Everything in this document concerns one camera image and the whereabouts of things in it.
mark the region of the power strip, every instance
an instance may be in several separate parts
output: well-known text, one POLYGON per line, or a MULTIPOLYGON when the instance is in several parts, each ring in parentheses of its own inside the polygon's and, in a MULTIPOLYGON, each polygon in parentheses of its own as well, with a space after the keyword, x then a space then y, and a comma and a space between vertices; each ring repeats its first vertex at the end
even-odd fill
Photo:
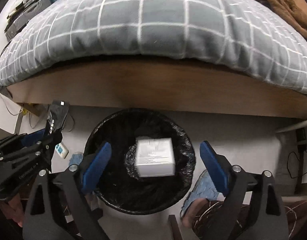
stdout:
POLYGON ((69 150, 62 142, 55 146, 55 150, 59 154, 59 156, 63 159, 66 158, 69 153, 69 150))

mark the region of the yellow object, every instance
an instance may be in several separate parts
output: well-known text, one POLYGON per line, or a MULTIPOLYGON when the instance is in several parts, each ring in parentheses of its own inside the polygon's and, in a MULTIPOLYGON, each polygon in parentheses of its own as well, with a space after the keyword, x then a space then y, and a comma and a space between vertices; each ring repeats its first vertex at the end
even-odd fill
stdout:
POLYGON ((23 115, 26 115, 27 113, 28 113, 28 110, 25 109, 25 108, 23 108, 23 109, 22 109, 22 114, 23 114, 23 115))

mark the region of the screw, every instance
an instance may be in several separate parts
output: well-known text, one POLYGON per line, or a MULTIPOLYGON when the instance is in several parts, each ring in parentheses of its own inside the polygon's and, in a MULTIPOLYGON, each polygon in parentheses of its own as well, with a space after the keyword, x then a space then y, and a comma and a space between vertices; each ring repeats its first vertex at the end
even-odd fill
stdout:
POLYGON ((47 173, 46 170, 41 170, 39 171, 39 176, 43 177, 45 176, 46 173, 47 173))
POLYGON ((266 177, 270 178, 272 174, 271 174, 270 171, 264 171, 264 175, 265 175, 266 177))
POLYGON ((241 167, 239 165, 234 165, 233 166, 233 171, 234 172, 241 172, 241 167))
POLYGON ((78 169, 78 166, 76 164, 73 164, 69 167, 69 171, 76 171, 78 169))

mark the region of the white label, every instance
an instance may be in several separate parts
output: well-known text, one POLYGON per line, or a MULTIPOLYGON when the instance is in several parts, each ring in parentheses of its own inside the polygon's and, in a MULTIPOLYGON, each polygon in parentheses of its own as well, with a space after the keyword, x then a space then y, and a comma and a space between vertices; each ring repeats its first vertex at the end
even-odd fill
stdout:
POLYGON ((136 165, 174 163, 171 138, 139 140, 136 165))

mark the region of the black bag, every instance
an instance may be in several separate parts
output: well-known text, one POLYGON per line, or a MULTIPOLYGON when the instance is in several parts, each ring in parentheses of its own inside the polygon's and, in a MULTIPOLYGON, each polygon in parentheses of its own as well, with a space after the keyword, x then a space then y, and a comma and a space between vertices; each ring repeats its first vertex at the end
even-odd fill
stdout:
POLYGON ((111 144, 112 156, 95 192, 106 205, 127 214, 148 215, 176 204, 190 189, 194 149, 185 131, 166 116, 138 108, 114 113, 93 130, 84 154, 95 153, 103 141, 111 144), (174 176, 138 177, 134 164, 136 139, 140 138, 172 139, 174 176))

